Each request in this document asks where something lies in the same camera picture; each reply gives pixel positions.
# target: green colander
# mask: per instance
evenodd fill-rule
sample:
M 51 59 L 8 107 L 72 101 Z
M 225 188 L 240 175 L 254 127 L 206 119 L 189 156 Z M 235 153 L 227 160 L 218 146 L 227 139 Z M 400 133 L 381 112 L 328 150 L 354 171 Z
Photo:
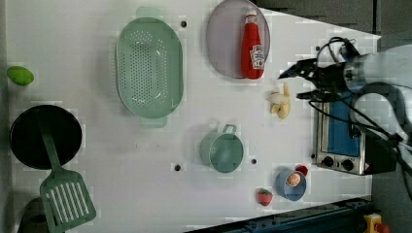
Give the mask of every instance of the green colander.
M 140 8 L 137 16 L 118 39 L 119 95 L 142 125 L 163 127 L 183 96 L 182 45 L 159 10 Z

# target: table surface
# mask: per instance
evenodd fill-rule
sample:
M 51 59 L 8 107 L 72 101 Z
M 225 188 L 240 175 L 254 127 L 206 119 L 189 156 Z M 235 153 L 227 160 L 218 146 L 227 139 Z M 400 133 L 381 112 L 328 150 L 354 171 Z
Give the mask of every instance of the table surface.
M 54 104 L 73 113 L 84 141 L 66 168 L 80 172 L 97 218 L 70 232 L 183 232 L 257 216 L 268 216 L 370 195 L 371 177 L 358 177 L 311 164 L 314 111 L 292 98 L 288 118 L 269 113 L 268 94 L 280 73 L 296 60 L 314 57 L 332 36 L 357 39 L 360 53 L 376 50 L 378 37 L 363 32 L 263 10 L 271 51 L 263 78 L 235 80 L 209 62 L 205 30 L 221 1 L 48 1 L 7 4 L 9 65 L 33 71 L 21 87 L 9 81 L 10 123 L 23 111 Z M 159 7 L 184 48 L 184 99 L 162 129 L 144 129 L 116 90 L 115 45 L 140 6 Z M 188 22 L 180 27 L 181 20 Z M 292 96 L 313 86 L 287 81 Z M 230 174 L 205 167 L 199 144 L 230 123 L 245 146 L 241 166 Z M 13 160 L 15 221 L 50 171 Z M 180 172 L 175 164 L 182 165 Z M 276 195 L 279 172 L 297 164 L 309 168 L 306 194 L 297 202 Z M 255 198 L 258 187 L 273 190 L 268 207 Z

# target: lime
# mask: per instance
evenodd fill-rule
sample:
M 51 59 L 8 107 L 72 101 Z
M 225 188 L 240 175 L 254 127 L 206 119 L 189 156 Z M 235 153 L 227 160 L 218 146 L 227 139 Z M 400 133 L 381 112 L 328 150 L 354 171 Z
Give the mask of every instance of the lime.
M 7 70 L 7 76 L 16 84 L 29 85 L 34 80 L 33 74 L 24 67 L 13 66 Z

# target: green spatula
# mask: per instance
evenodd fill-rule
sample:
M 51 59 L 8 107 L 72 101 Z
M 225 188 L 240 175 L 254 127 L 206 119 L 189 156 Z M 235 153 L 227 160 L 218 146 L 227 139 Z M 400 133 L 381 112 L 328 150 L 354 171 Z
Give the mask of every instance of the green spatula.
M 51 174 L 42 182 L 40 196 L 50 232 L 64 232 L 94 219 L 96 211 L 82 176 L 61 167 L 51 130 L 41 112 L 36 117 L 51 161 Z

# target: toaster oven knob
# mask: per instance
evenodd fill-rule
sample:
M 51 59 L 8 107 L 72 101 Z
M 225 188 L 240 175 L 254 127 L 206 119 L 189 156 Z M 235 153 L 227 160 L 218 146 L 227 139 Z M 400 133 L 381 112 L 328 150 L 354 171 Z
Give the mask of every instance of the toaster oven knob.
M 322 160 L 322 163 L 325 164 L 327 167 L 331 167 L 333 165 L 333 158 L 330 156 L 326 156 L 324 160 Z
M 354 169 L 354 163 L 349 159 L 344 160 L 340 164 L 346 171 L 351 171 L 352 169 Z

